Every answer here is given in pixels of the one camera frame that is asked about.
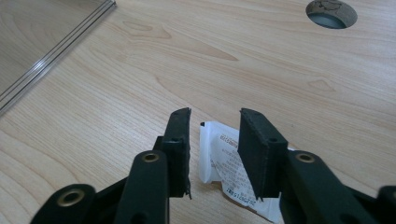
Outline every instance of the wood grain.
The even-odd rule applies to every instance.
[[[172,223],[266,223],[198,178],[199,123],[261,111],[346,185],[396,185],[396,17],[391,1],[344,1],[358,21],[315,25],[309,1],[126,1],[0,118],[0,222],[28,223],[56,190],[97,190],[192,108],[192,198]]]
[[[103,0],[0,0],[0,94]]]

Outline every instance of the wooden desk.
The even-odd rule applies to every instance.
[[[358,21],[315,25],[304,1],[135,1],[118,7],[0,118],[0,222],[28,223],[57,189],[101,190],[192,108],[193,200],[172,223],[266,223],[198,178],[199,123],[261,111],[352,188],[396,185],[396,17],[345,0]]]

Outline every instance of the wooden table surface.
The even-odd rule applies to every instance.
[[[171,223],[267,223],[198,177],[199,124],[262,112],[346,185],[396,185],[396,16],[390,0],[345,0],[358,21],[314,24],[309,0],[119,0],[0,118],[0,223],[28,223],[57,189],[103,189],[190,107],[192,200]]]

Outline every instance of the screw hole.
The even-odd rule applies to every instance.
[[[157,154],[154,153],[150,153],[147,154],[145,156],[143,156],[143,161],[145,162],[153,162],[153,161],[157,161],[160,157]]]
[[[79,203],[85,196],[85,193],[81,189],[70,189],[61,195],[58,199],[58,205],[61,207],[72,206]]]
[[[299,161],[307,162],[307,163],[310,163],[310,162],[314,162],[314,161],[315,161],[315,158],[314,158],[314,157],[312,157],[311,155],[305,154],[305,153],[297,154],[296,158],[297,158],[297,160],[299,160]]]

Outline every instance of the black plastic part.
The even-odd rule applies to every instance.
[[[127,178],[96,193],[95,201],[88,214],[87,224],[110,224],[113,223],[117,213],[117,207]]]
[[[277,198],[288,141],[261,113],[241,109],[238,153],[257,198]]]
[[[170,197],[191,198],[189,180],[190,162],[190,116],[189,108],[173,112],[165,134],[157,138],[154,150],[164,152],[168,158]]]
[[[138,154],[126,180],[114,223],[169,223],[167,174],[164,153],[145,151]]]
[[[70,185],[56,191],[35,214],[32,224],[90,223],[87,216],[95,198],[95,190],[89,185]]]
[[[280,208],[285,223],[376,223],[323,160],[290,151]]]
[[[379,223],[396,223],[396,186],[382,187],[376,199],[355,189],[349,190],[364,209],[378,220]]]

